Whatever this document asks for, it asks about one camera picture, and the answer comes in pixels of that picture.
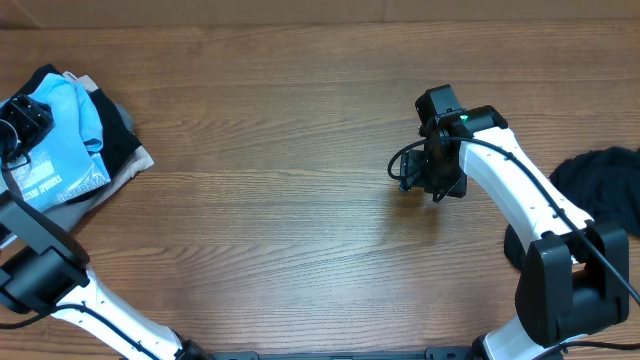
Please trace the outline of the light blue t-shirt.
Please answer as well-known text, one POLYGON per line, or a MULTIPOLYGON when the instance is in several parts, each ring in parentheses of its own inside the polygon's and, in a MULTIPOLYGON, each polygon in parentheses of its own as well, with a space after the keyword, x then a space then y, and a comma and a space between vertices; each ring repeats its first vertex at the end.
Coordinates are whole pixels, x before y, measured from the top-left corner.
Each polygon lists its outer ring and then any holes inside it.
POLYGON ((1 190, 39 211, 111 182, 103 125, 85 88, 47 73, 1 102, 1 190))

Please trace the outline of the black garment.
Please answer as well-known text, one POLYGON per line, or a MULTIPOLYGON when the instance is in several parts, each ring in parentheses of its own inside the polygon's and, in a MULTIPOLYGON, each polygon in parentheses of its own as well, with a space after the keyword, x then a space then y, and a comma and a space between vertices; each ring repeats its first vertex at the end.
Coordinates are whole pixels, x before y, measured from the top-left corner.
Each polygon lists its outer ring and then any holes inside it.
POLYGON ((589 151, 562 162, 550 182, 597 222, 614 221, 639 235, 639 152, 622 147, 589 151))

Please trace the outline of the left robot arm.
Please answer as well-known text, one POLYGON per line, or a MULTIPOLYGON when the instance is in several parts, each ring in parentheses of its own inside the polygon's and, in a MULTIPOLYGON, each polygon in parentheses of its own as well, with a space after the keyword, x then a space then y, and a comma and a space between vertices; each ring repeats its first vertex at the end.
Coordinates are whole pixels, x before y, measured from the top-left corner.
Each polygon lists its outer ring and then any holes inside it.
POLYGON ((76 325, 126 359, 207 359, 209 353, 169 327, 145 317, 110 291, 91 269, 84 248, 31 207, 9 163, 27 154, 53 126, 48 105, 26 95, 1 110, 1 227, 24 247, 1 265, 1 303, 25 315, 26 327, 52 316, 76 325))

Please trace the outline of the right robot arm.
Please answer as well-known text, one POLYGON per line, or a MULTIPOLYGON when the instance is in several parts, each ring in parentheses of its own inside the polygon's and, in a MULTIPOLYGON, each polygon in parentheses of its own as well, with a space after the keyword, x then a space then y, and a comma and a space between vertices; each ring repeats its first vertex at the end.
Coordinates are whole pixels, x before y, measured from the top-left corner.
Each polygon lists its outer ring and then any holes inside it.
POLYGON ((434 202, 462 198, 474 179, 516 234, 524 262, 516 314, 466 347, 426 350, 428 359, 560 359, 588 336, 625 322, 638 299, 629 281, 629 240, 612 222, 598 223, 565 197, 520 147, 490 105, 465 109, 442 85, 415 102, 419 141, 390 160, 391 178, 434 202))

